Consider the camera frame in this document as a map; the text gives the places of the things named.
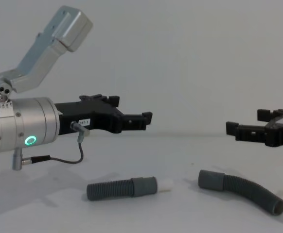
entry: white wall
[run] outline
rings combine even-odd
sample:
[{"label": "white wall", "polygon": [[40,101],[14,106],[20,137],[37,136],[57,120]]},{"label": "white wall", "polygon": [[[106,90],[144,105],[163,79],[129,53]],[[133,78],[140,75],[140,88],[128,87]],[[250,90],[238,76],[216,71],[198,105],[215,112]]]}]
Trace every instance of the white wall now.
[{"label": "white wall", "polygon": [[225,134],[283,108],[283,0],[0,0],[0,72],[64,4],[94,27],[18,97],[119,95],[125,113],[154,113],[147,133]]}]

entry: green led ring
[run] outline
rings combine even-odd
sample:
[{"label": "green led ring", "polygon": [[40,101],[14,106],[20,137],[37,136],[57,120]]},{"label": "green led ring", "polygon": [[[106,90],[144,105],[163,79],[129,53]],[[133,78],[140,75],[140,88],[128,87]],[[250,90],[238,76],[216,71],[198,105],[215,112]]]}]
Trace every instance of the green led ring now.
[{"label": "green led ring", "polygon": [[26,140],[25,140],[25,144],[26,144],[27,146],[29,146],[29,145],[31,145],[31,144],[33,144],[33,143],[35,143],[35,142],[36,142],[36,137],[35,137],[35,136],[29,136],[29,137],[27,137]]}]

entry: white table surface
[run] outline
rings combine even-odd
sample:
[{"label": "white table surface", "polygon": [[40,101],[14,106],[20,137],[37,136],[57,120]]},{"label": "white table surface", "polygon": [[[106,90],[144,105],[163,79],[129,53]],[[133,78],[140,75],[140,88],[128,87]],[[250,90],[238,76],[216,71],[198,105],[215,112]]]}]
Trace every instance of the white table surface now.
[{"label": "white table surface", "polygon": [[[85,161],[56,161],[11,170],[0,154],[0,233],[270,233],[283,232],[283,214],[270,216],[242,197],[201,190],[201,169],[251,179],[283,198],[283,147],[233,137],[92,136]],[[25,156],[77,159],[76,135],[32,147]],[[132,177],[173,178],[172,192],[90,202],[88,183]]]}]

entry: white foam tip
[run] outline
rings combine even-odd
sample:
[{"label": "white foam tip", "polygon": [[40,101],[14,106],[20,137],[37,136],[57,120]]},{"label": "white foam tip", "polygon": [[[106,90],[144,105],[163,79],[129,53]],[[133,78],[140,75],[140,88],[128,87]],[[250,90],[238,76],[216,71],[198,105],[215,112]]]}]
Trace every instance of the white foam tip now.
[{"label": "white foam tip", "polygon": [[171,191],[174,187],[172,179],[157,180],[158,193]]}]

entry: robotic arm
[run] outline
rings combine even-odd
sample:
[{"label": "robotic arm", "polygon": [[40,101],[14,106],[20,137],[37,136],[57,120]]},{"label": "robotic arm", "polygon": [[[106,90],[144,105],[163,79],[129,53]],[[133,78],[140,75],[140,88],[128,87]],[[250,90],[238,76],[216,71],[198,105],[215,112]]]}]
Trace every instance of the robotic arm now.
[{"label": "robotic arm", "polygon": [[[92,28],[80,10],[62,6],[39,33],[16,69],[0,73],[0,152],[14,150],[13,169],[34,163],[22,158],[22,149],[55,141],[59,135],[79,132],[79,147],[89,130],[111,133],[146,130],[152,113],[125,115],[118,109],[120,97],[80,96],[79,102],[54,104],[49,98],[10,99],[40,85],[57,59],[76,51]],[[48,160],[35,159],[35,162]]]}]

